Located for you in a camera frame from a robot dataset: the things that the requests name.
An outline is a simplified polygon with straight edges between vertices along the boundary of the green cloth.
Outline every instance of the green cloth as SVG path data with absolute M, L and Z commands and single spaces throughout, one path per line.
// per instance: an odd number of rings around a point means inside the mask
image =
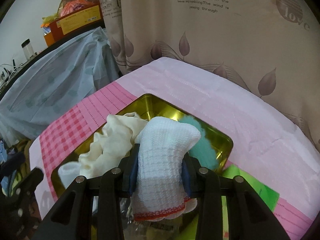
M 232 179 L 235 176 L 242 176 L 244 179 L 251 185 L 251 187 L 258 193 L 260 198 L 266 203 L 266 205 L 273 212 L 277 205 L 280 194 L 275 192 L 273 189 L 268 186 L 262 184 L 256 178 L 251 176 L 245 171 L 242 171 L 235 165 L 231 165 L 228 167 L 222 174 L 223 177 Z
M 206 138 L 205 130 L 201 127 L 201 124 L 191 115 L 185 115 L 179 119 L 181 123 L 188 123 L 196 127 L 201 138 L 198 142 L 188 151 L 191 157 L 197 158 L 202 167 L 206 167 L 210 170 L 215 170 L 219 167 L 219 162 L 217 161 L 217 153 L 212 148 L 211 142 Z

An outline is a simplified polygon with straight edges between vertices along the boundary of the red trim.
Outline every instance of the red trim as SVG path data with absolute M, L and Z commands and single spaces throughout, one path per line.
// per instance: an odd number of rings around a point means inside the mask
M 164 218 L 169 215 L 176 214 L 178 212 L 183 211 L 186 208 L 186 202 L 188 202 L 190 200 L 191 200 L 191 198 L 185 197 L 184 202 L 178 207 L 168 208 L 168 209 L 160 210 L 160 211 L 156 211 L 156 212 L 134 214 L 133 215 L 134 220 L 135 221 L 153 220 L 153 219 Z

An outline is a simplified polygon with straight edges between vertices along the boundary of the white cloth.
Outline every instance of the white cloth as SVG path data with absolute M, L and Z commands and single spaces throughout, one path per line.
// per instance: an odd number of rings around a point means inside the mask
M 71 182 L 80 175 L 80 163 L 79 162 L 68 162 L 63 164 L 58 169 L 58 175 L 64 186 L 69 187 Z
M 152 118 L 136 138 L 140 143 L 135 220 L 173 219 L 196 207 L 181 180 L 182 159 L 200 139 L 197 128 L 165 117 Z
M 80 175 L 90 179 L 117 167 L 147 123 L 137 113 L 109 114 L 102 134 L 96 132 L 93 135 L 90 151 L 79 156 Z

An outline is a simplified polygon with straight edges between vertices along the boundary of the clear plastic bottle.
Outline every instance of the clear plastic bottle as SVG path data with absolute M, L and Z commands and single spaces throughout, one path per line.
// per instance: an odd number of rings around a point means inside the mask
M 27 60 L 31 59 L 36 55 L 33 51 L 32 45 L 30 44 L 30 39 L 27 39 L 25 42 L 23 42 L 21 44 L 21 47 L 23 48 L 23 52 Z

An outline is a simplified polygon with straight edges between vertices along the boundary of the gold metal tray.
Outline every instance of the gold metal tray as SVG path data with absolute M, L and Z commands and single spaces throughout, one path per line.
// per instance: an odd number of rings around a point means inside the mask
M 183 111 L 182 109 L 179 109 L 178 107 L 151 94 L 145 94 L 137 98 L 131 104 L 127 105 L 123 110 L 121 110 L 118 114 L 123 115 L 130 112 L 137 112 L 142 119 L 146 120 L 150 120 L 155 116 L 163 116 L 178 121 L 183 116 L 189 115 L 189 113 Z M 219 167 L 215 170 L 215 172 L 219 174 L 222 172 L 223 166 L 225 165 L 231 153 L 231 150 L 233 148 L 233 141 L 229 136 L 222 133 L 218 129 L 208 125 L 198 118 L 196 119 L 204 128 L 207 139 L 210 140 L 212 148 L 217 153 L 216 159 L 219 162 Z M 96 132 L 101 132 L 103 125 L 98 128 Z M 87 140 L 85 140 L 76 150 L 74 150 L 74 152 L 71 153 L 63 161 L 63 163 L 61 163 L 61 165 L 69 161 L 77 161 L 80 154 L 89 152 L 90 143 L 92 142 L 93 134 Z M 58 168 L 59 167 L 57 167 L 53 171 L 51 179 L 57 195 L 60 196 L 64 191 L 64 187 L 58 176 Z

